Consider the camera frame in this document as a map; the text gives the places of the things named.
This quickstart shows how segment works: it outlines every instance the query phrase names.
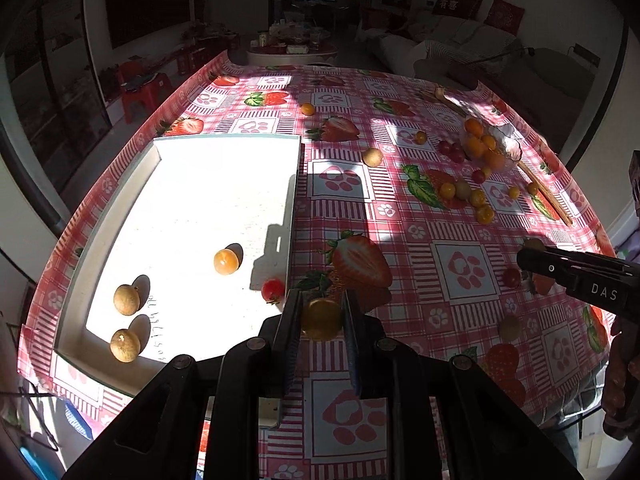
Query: dining table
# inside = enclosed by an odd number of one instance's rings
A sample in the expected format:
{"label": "dining table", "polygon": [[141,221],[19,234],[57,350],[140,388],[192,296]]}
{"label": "dining table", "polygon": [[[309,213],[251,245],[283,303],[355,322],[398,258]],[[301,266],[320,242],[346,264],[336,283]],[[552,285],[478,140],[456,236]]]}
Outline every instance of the dining table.
{"label": "dining table", "polygon": [[[383,255],[372,256],[371,265],[388,266],[390,282],[378,284],[375,294],[361,287],[358,298],[386,335],[421,355],[471,357],[531,420],[545,422],[604,366],[613,316],[567,296],[557,284],[540,294],[532,276],[506,283],[505,271],[517,267],[516,254],[531,238],[569,251],[611,256],[613,249],[571,174],[508,103],[482,83],[473,91],[439,91],[429,81],[389,73],[238,66],[226,52],[219,54],[150,115],[76,210],[38,282],[20,334],[18,371],[71,400],[94,434],[105,428],[130,398],[60,358],[54,338],[82,249],[127,167],[156,137],[289,134],[301,137],[303,149],[287,288],[314,288],[312,280],[323,276],[331,280],[330,291],[340,291],[348,285],[328,255],[345,238],[368,238],[367,247]],[[312,115],[303,114],[305,104],[313,105]],[[460,138],[465,117],[486,128],[506,127],[520,144],[524,166],[476,184],[472,173],[478,168],[471,161],[454,162],[438,150],[441,140]],[[419,143],[418,132],[426,134]],[[379,165],[364,163],[369,148],[382,153]],[[237,159],[238,171],[251,171],[243,167],[242,153],[229,157]],[[570,222],[549,201],[527,192],[524,169]],[[223,186],[233,175],[220,177],[217,185]],[[495,212],[489,223],[480,223],[469,204],[440,194],[442,184],[459,179],[484,191]],[[259,174],[255,186],[259,192]],[[518,196],[509,193],[512,187]],[[509,341],[499,330],[507,316],[520,327]],[[199,464],[208,431],[205,423]],[[342,336],[321,342],[303,336],[281,423],[259,432],[260,475],[383,477],[386,442],[386,402],[353,393]]]}

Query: plaid fabric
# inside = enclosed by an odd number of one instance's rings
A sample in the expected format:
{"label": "plaid fabric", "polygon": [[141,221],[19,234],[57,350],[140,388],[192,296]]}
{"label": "plaid fabric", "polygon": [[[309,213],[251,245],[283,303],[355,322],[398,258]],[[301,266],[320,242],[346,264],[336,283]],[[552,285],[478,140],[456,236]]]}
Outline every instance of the plaid fabric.
{"label": "plaid fabric", "polygon": [[[219,74],[235,75],[239,82],[219,86],[213,82]],[[523,326],[514,343],[520,355],[516,378],[527,393],[523,410],[538,422],[555,414],[602,366],[608,348],[591,348],[586,306],[567,297],[559,286],[548,296],[533,295],[525,286],[505,287],[502,273],[514,266],[526,237],[572,250],[599,251],[598,219],[564,167],[555,173],[543,171],[537,133],[510,108],[497,114],[492,104],[496,96],[482,85],[475,92],[451,92],[449,98],[491,124],[509,122],[515,127],[524,161],[566,205],[574,225],[549,220],[524,194],[515,201],[507,197],[508,186],[526,183],[520,170],[496,174],[482,184],[496,211],[487,226],[475,220],[470,208],[444,210],[419,202],[407,189],[403,164],[417,165],[421,174],[443,171],[456,178],[468,178],[472,171],[469,164],[453,164],[435,149],[440,139],[457,139],[462,121],[434,98],[433,91],[427,81],[375,72],[242,67],[231,64],[226,54],[213,59],[149,117],[75,212],[47,263],[23,327],[20,373],[75,400],[98,426],[107,425],[129,402],[59,359],[53,340],[78,262],[76,250],[84,248],[126,167],[162,124],[194,118],[202,121],[204,134],[303,135],[328,116],[338,115],[353,122],[359,137],[347,142],[304,140],[289,285],[311,269],[325,269],[324,256],[316,250],[326,248],[327,240],[346,229],[366,234],[378,243],[394,277],[390,302],[372,311],[389,336],[420,354],[442,359],[471,349],[482,363],[500,342],[500,320],[515,314]],[[274,92],[261,106],[245,104],[248,98],[263,99]],[[413,115],[381,110],[376,106],[380,100],[405,103]],[[298,105],[305,102],[315,105],[313,117],[300,112]],[[417,130],[428,134],[424,145],[414,142]],[[362,163],[361,153],[369,146],[385,155],[378,168]],[[603,240],[608,241],[606,235],[600,235],[601,245]],[[471,276],[478,279],[468,280]],[[608,329],[612,317],[604,316],[603,322]],[[260,432],[260,473],[305,479],[384,476],[385,405],[353,397],[344,341],[314,343],[303,338],[296,377],[283,400],[282,425]]]}

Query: wooden stick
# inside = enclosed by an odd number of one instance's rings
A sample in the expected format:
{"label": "wooden stick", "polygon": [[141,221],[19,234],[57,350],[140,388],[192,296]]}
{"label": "wooden stick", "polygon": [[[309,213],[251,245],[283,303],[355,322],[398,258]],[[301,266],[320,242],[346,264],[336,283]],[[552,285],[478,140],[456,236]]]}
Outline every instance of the wooden stick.
{"label": "wooden stick", "polygon": [[[466,117],[468,114],[462,108],[460,108],[457,104],[449,101],[447,99],[446,95],[444,95],[444,90],[445,89],[442,86],[438,86],[435,89],[434,95],[435,95],[436,99],[438,101],[440,101],[442,104],[444,104],[447,108],[450,108],[451,110],[453,110],[455,113],[459,114],[462,117]],[[518,162],[518,167],[522,171],[524,171],[524,173],[530,178],[530,180],[532,182],[535,182],[536,184],[538,184],[538,188],[540,189],[540,193],[542,193],[542,195],[544,195],[544,197],[547,199],[547,201],[556,210],[556,213],[558,213],[558,216],[562,219],[564,224],[567,225],[568,227],[571,227],[574,224],[574,221],[571,220],[571,217],[564,210],[564,208],[562,207],[561,203],[558,202],[558,199],[556,199],[556,197],[551,192],[551,190],[547,186],[545,186],[542,182],[540,182],[538,180],[538,178],[533,173],[531,173],[531,170],[526,167],[524,162],[519,161]]]}

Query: red chair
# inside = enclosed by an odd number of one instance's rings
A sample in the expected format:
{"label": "red chair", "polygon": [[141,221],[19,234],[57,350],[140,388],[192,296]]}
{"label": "red chair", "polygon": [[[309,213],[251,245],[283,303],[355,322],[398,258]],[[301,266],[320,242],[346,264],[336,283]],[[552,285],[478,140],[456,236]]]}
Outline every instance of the red chair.
{"label": "red chair", "polygon": [[123,86],[136,76],[145,75],[145,69],[139,61],[127,61],[118,67],[117,77],[120,83],[120,95],[122,97],[122,107],[124,108],[124,120],[128,124],[131,122],[130,106],[134,102],[140,102],[151,114],[156,110],[174,89],[167,75],[163,72],[156,73],[156,76],[149,82],[143,84],[134,91],[127,91]]}

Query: bowl of oranges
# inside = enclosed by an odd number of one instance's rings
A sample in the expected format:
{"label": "bowl of oranges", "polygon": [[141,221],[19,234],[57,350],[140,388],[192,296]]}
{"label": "bowl of oranges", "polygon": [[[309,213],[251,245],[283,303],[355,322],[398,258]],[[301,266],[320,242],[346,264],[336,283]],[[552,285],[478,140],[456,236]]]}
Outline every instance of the bowl of oranges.
{"label": "bowl of oranges", "polygon": [[516,139],[471,116],[466,118],[460,131],[460,144],[473,163],[493,173],[511,171],[522,158]]}

